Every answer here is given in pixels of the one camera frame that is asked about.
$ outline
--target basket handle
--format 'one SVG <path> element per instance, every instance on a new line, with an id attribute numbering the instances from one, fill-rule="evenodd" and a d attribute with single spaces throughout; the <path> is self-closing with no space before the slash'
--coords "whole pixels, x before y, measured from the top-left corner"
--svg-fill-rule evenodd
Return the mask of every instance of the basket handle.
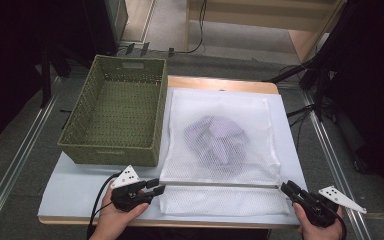
<path id="1" fill-rule="evenodd" d="M 124 69 L 145 69 L 145 63 L 144 62 L 122 62 Z"/>
<path id="2" fill-rule="evenodd" d="M 125 152 L 121 149 L 114 149 L 114 150 L 100 150 L 96 151 L 98 154 L 115 154 L 115 155 L 124 155 Z"/>

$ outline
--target white mesh laundry bag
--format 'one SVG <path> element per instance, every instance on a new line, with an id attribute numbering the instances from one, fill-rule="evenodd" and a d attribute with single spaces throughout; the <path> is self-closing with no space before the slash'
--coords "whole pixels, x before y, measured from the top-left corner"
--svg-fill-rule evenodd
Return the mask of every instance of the white mesh laundry bag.
<path id="1" fill-rule="evenodd" d="M 279 189 L 166 186 L 159 198 L 162 213 L 178 216 L 243 217 L 290 212 Z"/>
<path id="2" fill-rule="evenodd" d="M 268 99 L 174 90 L 161 212 L 251 216 L 289 213 L 280 183 Z"/>
<path id="3" fill-rule="evenodd" d="M 173 91 L 160 181 L 279 185 L 268 99 Z"/>

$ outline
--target white table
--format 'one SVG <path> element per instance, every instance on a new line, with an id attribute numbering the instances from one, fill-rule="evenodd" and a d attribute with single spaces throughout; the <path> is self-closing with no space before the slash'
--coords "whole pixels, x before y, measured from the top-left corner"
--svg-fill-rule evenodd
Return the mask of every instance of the white table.
<path id="1" fill-rule="evenodd" d="M 177 87 L 271 93 L 266 96 L 269 99 L 270 109 L 275 110 L 272 111 L 271 122 L 273 123 L 275 148 L 282 166 L 280 171 L 282 181 L 292 180 L 303 189 L 307 189 L 283 102 L 281 96 L 276 94 L 277 88 L 274 84 L 170 76 L 167 99 L 171 99 L 172 91 Z M 168 114 L 170 104 L 170 101 L 167 101 L 159 164 L 156 168 L 135 167 L 141 179 L 157 178 L 160 175 L 169 145 Z M 102 184 L 110 175 L 124 168 L 125 166 L 76 165 L 65 153 L 62 153 L 43 194 L 38 212 L 39 220 L 45 224 L 87 224 Z M 296 227 L 298 221 L 292 206 L 290 206 L 290 214 L 288 215 L 252 217 L 170 216 L 160 212 L 159 199 L 156 197 L 147 211 L 131 222 L 131 225 L 275 229 Z"/>

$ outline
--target human hand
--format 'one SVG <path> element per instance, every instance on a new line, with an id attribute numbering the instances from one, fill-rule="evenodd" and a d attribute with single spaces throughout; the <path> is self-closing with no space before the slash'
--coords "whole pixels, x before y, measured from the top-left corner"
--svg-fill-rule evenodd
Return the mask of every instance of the human hand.
<path id="1" fill-rule="evenodd" d="M 111 193 L 112 189 L 108 186 L 107 192 L 102 199 L 101 206 L 106 206 L 111 203 Z M 130 212 L 122 212 L 121 210 L 116 209 L 113 204 L 109 204 L 100 211 L 98 225 L 90 240 L 117 239 L 124 231 L 127 224 L 145 212 L 148 206 L 148 203 L 142 203 Z"/>
<path id="2" fill-rule="evenodd" d="M 305 240 L 338 240 L 342 235 L 341 223 L 338 219 L 327 228 L 317 227 L 310 223 L 304 209 L 298 203 L 294 203 L 295 214 L 301 223 L 298 232 Z M 338 215 L 342 218 L 342 208 L 338 208 Z"/>

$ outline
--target metal rail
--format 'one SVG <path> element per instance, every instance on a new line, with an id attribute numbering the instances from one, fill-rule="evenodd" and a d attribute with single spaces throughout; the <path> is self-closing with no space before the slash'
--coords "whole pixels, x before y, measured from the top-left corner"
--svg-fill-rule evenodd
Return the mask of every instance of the metal rail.
<path id="1" fill-rule="evenodd" d="M 308 91 L 303 91 L 303 97 L 306 105 L 314 104 L 311 94 Z M 335 154 L 335 150 L 333 149 L 332 144 L 330 143 L 328 134 L 323 126 L 323 123 L 318 120 L 314 112 L 311 113 L 311 121 L 313 122 L 314 129 L 316 130 L 317 136 L 319 137 L 323 152 L 326 156 L 326 160 L 329 164 L 330 170 L 335 180 L 336 188 L 343 194 L 345 194 L 347 197 L 355 201 L 351 188 L 348 184 L 344 172 L 342 171 L 341 164 L 339 163 L 338 158 Z M 372 239 L 370 237 L 369 231 L 361 213 L 350 209 L 346 209 L 346 212 L 351 221 L 351 225 L 354 229 L 357 239 Z"/>
<path id="2" fill-rule="evenodd" d="M 18 176 L 20 175 L 23 166 L 30 155 L 30 152 L 42 131 L 43 126 L 46 123 L 46 120 L 49 117 L 49 114 L 55 104 L 55 99 L 58 95 L 59 86 L 61 79 L 57 77 L 53 83 L 52 89 L 54 94 L 51 97 L 51 100 L 48 104 L 39 110 L 39 113 L 36 116 L 30 130 L 27 132 L 23 142 L 21 143 L 20 148 L 18 149 L 15 157 L 13 158 L 8 170 L 6 171 L 4 177 L 0 182 L 0 212 L 7 200 L 9 193 L 11 192 Z"/>

